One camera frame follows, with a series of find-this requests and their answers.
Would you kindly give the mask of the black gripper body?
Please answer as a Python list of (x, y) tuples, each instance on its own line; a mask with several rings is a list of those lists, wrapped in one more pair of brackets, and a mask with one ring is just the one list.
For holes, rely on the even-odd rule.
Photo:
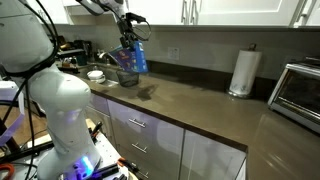
[(123, 42), (142, 40), (142, 37), (140, 37), (134, 32), (132, 21), (136, 21), (137, 23), (142, 23), (146, 21), (146, 18), (131, 12), (125, 13), (124, 15), (121, 15), (118, 18), (117, 26), (121, 33), (121, 40)]

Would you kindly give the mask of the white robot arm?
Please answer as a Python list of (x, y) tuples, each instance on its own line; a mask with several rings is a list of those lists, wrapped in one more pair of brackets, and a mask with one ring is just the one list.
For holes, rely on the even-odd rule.
[(43, 19), (26, 0), (1, 0), (0, 23), (0, 63), (44, 109), (54, 144), (38, 165), (38, 179), (55, 180), (65, 175), (69, 180), (87, 180), (101, 160), (84, 116), (89, 86), (54, 64), (56, 28), (44, 28)]

